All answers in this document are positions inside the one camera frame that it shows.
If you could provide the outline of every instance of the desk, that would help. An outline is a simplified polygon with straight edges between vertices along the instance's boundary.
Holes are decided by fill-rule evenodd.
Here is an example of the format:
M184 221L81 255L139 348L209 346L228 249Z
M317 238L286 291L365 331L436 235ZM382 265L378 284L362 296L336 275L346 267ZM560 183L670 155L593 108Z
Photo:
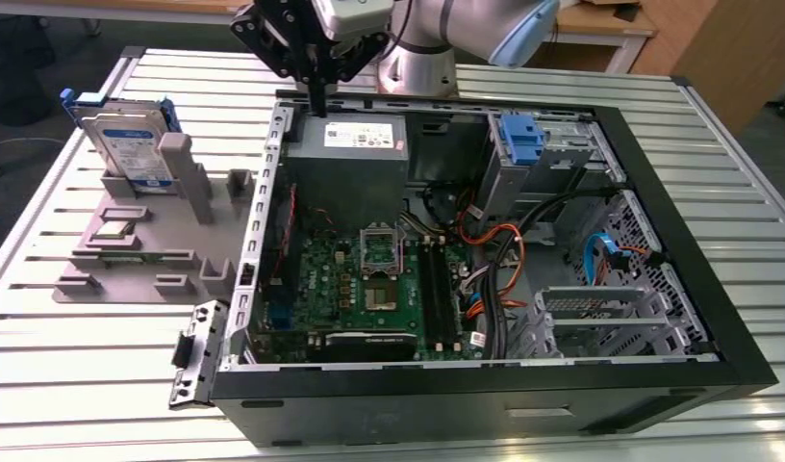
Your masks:
M612 14L614 8L581 3L558 12L558 42L616 47L604 72L625 74L657 28L646 15L637 13L633 22Z
M240 6L249 3L248 0L0 0L0 13L226 25ZM618 19L612 13L612 8L590 4L562 10L557 41L614 47L605 72L626 73L657 29L642 13L634 22ZM85 26L94 33L93 25Z
M59 304L51 283L103 194L77 130L0 250L0 460L785 461L785 203L690 88L666 77L458 66L461 97L617 107L780 384L633 435L261 448L218 409L170 412L171 347L192 307ZM260 170L277 89L249 54L147 50L102 90L175 103L210 174ZM341 91L374 91L366 69Z

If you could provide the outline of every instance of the chip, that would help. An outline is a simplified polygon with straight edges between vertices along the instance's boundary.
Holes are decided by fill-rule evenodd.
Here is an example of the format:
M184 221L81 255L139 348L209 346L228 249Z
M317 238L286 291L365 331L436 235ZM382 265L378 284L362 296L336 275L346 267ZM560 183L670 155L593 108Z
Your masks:
M390 279L370 279L364 283L364 310L397 309L397 283Z

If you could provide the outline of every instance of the power supply label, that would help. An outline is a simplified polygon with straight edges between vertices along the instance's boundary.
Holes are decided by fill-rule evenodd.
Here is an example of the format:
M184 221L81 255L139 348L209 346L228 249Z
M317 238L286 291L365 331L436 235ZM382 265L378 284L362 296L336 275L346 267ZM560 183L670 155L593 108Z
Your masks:
M324 133L324 147L368 147L394 149L390 123L329 122Z

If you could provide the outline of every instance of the ram slot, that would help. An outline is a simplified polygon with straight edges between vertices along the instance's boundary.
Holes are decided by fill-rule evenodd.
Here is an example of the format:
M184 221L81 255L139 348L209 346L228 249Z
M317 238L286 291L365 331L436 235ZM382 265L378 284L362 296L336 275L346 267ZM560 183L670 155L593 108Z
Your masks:
M450 275L441 245L421 245L418 274L426 344L449 346L457 339Z

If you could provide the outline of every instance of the green circuit board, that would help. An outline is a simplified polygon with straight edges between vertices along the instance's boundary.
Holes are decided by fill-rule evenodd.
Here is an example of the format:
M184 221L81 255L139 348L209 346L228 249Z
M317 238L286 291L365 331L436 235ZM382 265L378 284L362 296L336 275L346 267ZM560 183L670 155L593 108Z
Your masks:
M388 262L381 245L368 247L369 258ZM465 248L446 245L448 273L465 262ZM302 359L297 351L309 331L396 331L418 337L418 357L422 360L472 359L462 349L436 351L425 343L425 326L418 273L418 243L405 241L402 271L394 277L369 277L360 273L358 238L318 237L305 240L298 269L298 294L292 307L290 332L276 332L273 349L293 362Z

